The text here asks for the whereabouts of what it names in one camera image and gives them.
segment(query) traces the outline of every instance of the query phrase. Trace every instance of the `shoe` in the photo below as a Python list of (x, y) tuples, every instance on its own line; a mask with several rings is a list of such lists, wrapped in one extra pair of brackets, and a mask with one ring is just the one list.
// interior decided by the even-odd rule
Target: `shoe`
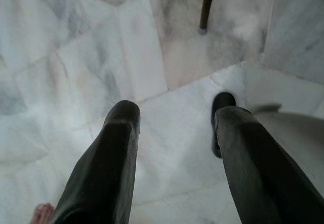
[(211, 116), (211, 123), (213, 126), (212, 151), (217, 158), (222, 158), (222, 154), (221, 154), (221, 149), (218, 145), (218, 139), (216, 134), (215, 113), (218, 109), (226, 106), (236, 106), (236, 101), (234, 96), (228, 92), (219, 93), (214, 98), (213, 106), (212, 106), (212, 116)]

